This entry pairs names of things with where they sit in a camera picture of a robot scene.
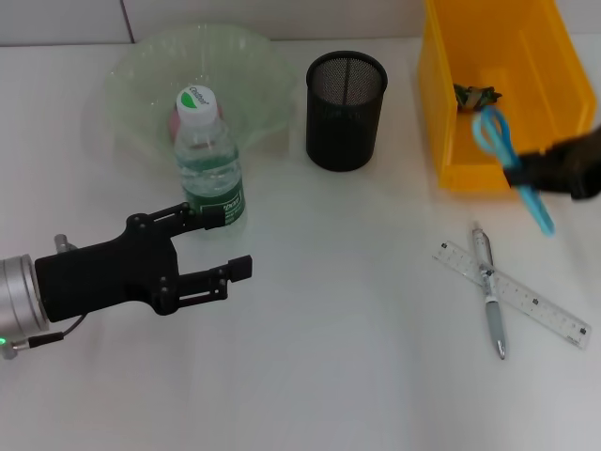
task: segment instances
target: cable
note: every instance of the cable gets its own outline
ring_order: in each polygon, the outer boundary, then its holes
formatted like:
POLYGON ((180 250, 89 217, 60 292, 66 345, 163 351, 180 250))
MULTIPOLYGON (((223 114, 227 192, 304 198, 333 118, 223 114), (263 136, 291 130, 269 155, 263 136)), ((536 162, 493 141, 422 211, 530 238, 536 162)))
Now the cable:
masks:
POLYGON ((29 348, 33 349, 37 348, 38 346, 48 345, 50 343, 55 343, 56 341, 64 340, 67 335, 73 332, 75 328, 82 323, 86 316, 87 314, 81 315, 65 332, 54 332, 52 334, 44 334, 27 338, 27 344, 29 345, 29 348))
POLYGON ((71 326, 65 332, 63 332, 63 336, 67 336, 71 332, 73 332, 75 330, 75 328, 82 323, 82 321, 85 319, 86 316, 87 316, 87 313, 81 315, 73 324, 71 324, 71 326))

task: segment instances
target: ruler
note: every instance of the ruler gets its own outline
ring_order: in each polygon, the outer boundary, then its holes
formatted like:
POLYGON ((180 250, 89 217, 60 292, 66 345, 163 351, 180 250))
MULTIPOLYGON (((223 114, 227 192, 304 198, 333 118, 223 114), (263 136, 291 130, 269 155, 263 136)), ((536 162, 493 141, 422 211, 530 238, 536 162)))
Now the ruler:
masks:
POLYGON ((582 350, 589 343, 593 331, 589 324, 519 284, 495 267, 478 263, 475 256, 468 254, 452 242, 444 242, 433 257, 479 286, 483 284, 479 266, 486 266, 491 271, 490 275, 494 275, 501 301, 509 303, 582 350))

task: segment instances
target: scissor handle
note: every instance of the scissor handle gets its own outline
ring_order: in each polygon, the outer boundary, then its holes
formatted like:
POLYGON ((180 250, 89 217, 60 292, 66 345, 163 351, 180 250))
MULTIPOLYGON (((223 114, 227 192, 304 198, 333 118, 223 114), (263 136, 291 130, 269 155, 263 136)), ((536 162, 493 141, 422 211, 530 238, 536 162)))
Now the scissor handle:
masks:
MULTIPOLYGON (((482 110, 482 113, 475 117, 471 132, 474 140, 480 148, 497 157, 499 163, 505 168, 520 167, 521 161, 514 151, 511 144, 511 133, 509 125, 501 111, 493 106, 487 106, 482 110), (483 134, 483 129, 486 132, 488 139, 483 134)), ((526 205, 526 208, 531 213, 536 223, 541 227, 543 233, 547 236, 553 235, 555 225, 549 216, 545 205, 541 201, 538 193, 530 186, 520 186, 517 188, 519 194, 526 205)))
POLYGON ((503 166, 519 164, 511 143, 509 125, 501 111, 494 106, 487 106, 473 120, 471 126, 473 137, 484 152, 496 155, 503 166))

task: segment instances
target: green transparent bowl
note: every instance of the green transparent bowl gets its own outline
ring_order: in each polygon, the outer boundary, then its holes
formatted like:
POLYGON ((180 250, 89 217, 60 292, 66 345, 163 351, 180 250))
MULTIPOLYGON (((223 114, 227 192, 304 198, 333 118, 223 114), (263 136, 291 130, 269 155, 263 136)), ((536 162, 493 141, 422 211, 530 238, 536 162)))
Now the green transparent bowl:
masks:
POLYGON ((269 39, 226 24, 165 31, 134 45, 106 77, 109 119, 118 135, 173 164, 168 130, 177 94, 210 87, 239 148, 287 125, 296 77, 269 39))

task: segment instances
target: bottle label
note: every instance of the bottle label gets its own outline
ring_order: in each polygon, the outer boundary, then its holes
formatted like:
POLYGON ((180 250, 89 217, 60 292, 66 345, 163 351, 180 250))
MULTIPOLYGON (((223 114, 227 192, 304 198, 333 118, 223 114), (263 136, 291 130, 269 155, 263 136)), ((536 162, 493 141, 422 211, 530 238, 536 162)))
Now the bottle label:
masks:
POLYGON ((233 189, 225 194, 216 195, 215 197, 203 197, 202 195, 190 193, 186 189, 184 189, 184 193, 186 194, 186 200, 196 211, 202 211, 203 207, 223 207, 223 211, 225 211, 226 226, 229 226, 236 221, 246 207, 242 179, 239 180, 233 189))

